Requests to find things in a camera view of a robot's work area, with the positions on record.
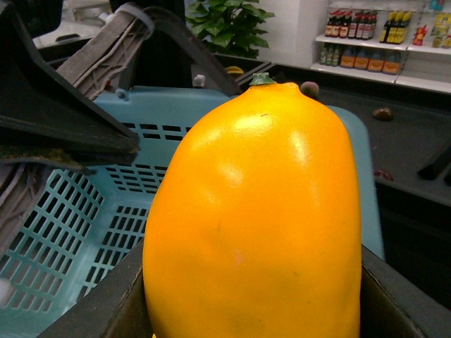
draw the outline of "basket hole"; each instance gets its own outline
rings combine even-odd
[[[55,229],[54,235],[51,237],[50,242],[56,243],[56,240],[58,239],[59,234],[61,233],[61,228],[57,227]]]
[[[145,139],[160,139],[161,136],[158,134],[144,134]]]
[[[168,130],[171,132],[181,132],[182,129],[177,125],[163,125],[163,130]]]
[[[28,216],[27,220],[25,221],[25,223],[23,224],[23,226],[26,229],[30,229],[31,225],[33,224],[33,221],[35,220],[35,218],[37,217],[37,212],[35,210],[33,210],[30,214],[30,216]]]
[[[112,254],[113,254],[112,250],[106,250],[106,254],[102,263],[108,265]]]
[[[146,129],[146,130],[157,130],[158,127],[156,125],[149,125],[146,123],[141,123],[140,124],[141,129]]]
[[[104,255],[105,250],[104,249],[100,249],[99,252],[97,252],[97,256],[94,259],[95,263],[100,262],[101,257]]]
[[[164,138],[169,141],[181,141],[183,139],[183,137],[177,135],[164,135]]]
[[[51,301],[46,301],[44,306],[42,307],[43,312],[47,312],[50,309]]]
[[[113,260],[111,261],[111,266],[116,266],[121,258],[121,253],[116,251],[113,256]]]
[[[19,291],[16,293],[16,296],[13,297],[13,301],[11,303],[11,308],[18,308],[20,303],[22,303],[23,298],[25,297],[25,292]]]
[[[70,265],[72,264],[73,259],[69,258],[66,266],[64,267],[63,274],[66,275],[69,271]]]
[[[50,196],[50,193],[49,193],[49,192],[44,192],[44,193],[42,194],[42,197],[41,197],[41,199],[39,200],[39,202],[37,202],[37,205],[38,205],[40,208],[42,208],[42,207],[44,206],[45,202],[47,201],[47,199],[49,198],[49,196]]]
[[[151,169],[150,165],[147,164],[136,164],[136,168]]]
[[[50,182],[50,185],[49,185],[49,186],[50,186],[52,189],[55,189],[55,187],[56,187],[56,185],[58,184],[58,181],[60,180],[60,178],[61,178],[61,175],[56,174],[56,175],[54,176],[53,180]]]
[[[25,279],[25,276],[28,273],[28,270],[31,268],[31,265],[26,263],[22,265],[21,269],[17,271],[16,275],[14,276],[14,282],[17,284],[22,283],[22,281]]]
[[[33,310],[34,311],[39,311],[39,309],[41,308],[42,303],[44,302],[44,299],[39,297],[36,301],[35,304],[33,306]]]
[[[84,286],[84,287],[82,287],[82,289],[80,290],[80,293],[78,294],[77,302],[82,300],[83,297],[85,297],[86,293],[87,293],[87,286]]]
[[[96,278],[94,280],[95,284],[99,284],[100,283],[100,281],[102,280],[102,278],[104,276],[104,273],[105,273],[105,269],[104,268],[100,268],[99,271],[97,272],[97,276],[96,276]]]
[[[75,245],[75,248],[72,251],[72,254],[76,255],[78,252],[78,249],[80,248],[80,245],[82,244],[82,241],[78,240],[77,244]]]
[[[68,181],[62,181],[60,187],[58,188],[58,194],[62,195],[64,189],[68,186]]]
[[[55,218],[59,218],[59,216],[61,215],[61,213],[64,210],[64,204],[60,204],[60,206],[58,207],[58,209],[55,212]]]
[[[63,283],[63,280],[61,279],[61,278],[58,278],[56,281],[55,281],[55,283],[54,283],[54,285],[53,285],[53,288],[52,288],[52,290],[51,290],[51,295],[52,296],[56,296],[56,294],[58,293],[58,291],[59,291],[59,288],[61,287],[61,284]]]
[[[16,235],[16,238],[14,238],[13,242],[10,244],[9,249],[12,251],[15,251],[17,246],[19,245],[20,241],[22,240],[22,238],[23,238],[23,232],[19,232]]]
[[[28,250],[31,247],[31,244],[33,244],[33,238],[28,237],[25,243],[22,245],[22,248],[20,249],[20,255],[25,256],[28,252]]]

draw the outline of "green stem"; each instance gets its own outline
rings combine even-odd
[[[254,73],[252,77],[253,79],[249,83],[249,86],[272,85],[273,83],[277,83],[269,77],[269,73]]]

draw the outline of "blue plastic basket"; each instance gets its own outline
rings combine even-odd
[[[0,309],[0,337],[36,337],[122,260],[143,238],[147,212],[180,140],[227,100],[213,90],[153,87],[99,96],[99,106],[140,136],[141,150],[131,166],[95,167],[91,176],[52,173],[0,260],[0,277],[15,288]],[[333,110],[350,131],[357,159],[362,241],[383,258],[366,129],[351,113]]]

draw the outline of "white shelf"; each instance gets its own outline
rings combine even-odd
[[[362,39],[348,39],[348,38],[340,38],[340,37],[327,37],[324,34],[316,37],[317,42],[328,42],[332,44],[345,44],[348,46],[361,46],[361,47],[369,47],[369,48],[379,48],[379,49],[390,49],[393,51],[406,51],[407,46],[409,45],[407,42],[403,42],[402,44],[381,44],[378,41],[378,37],[373,37],[373,39],[362,40]]]
[[[403,71],[396,79],[397,84],[409,87],[435,90],[451,94],[450,79],[446,75],[432,75],[429,73]]]
[[[442,54],[451,56],[451,49],[446,48],[433,48],[429,46],[408,46],[408,51],[418,51],[419,53],[428,53],[428,54]]]
[[[346,75],[351,77],[358,77],[361,79],[371,79],[374,81],[385,82],[385,83],[395,83],[396,75],[388,75],[383,73],[373,73],[367,70],[359,70],[353,68],[343,68],[340,66],[333,67],[331,65],[321,65],[319,63],[313,64],[311,67],[313,70],[319,70],[325,73]]]

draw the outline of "red bottle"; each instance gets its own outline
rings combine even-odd
[[[345,19],[341,22],[341,26],[340,26],[340,37],[341,38],[347,37],[347,35],[350,31],[351,21],[352,21],[352,11],[349,11],[345,14]]]
[[[357,33],[357,26],[359,24],[360,18],[362,17],[362,12],[355,13],[354,18],[350,23],[350,29],[347,33],[348,39],[354,39]]]
[[[355,34],[356,39],[361,39],[364,34],[365,24],[368,21],[368,13],[364,13],[357,24],[357,33]]]

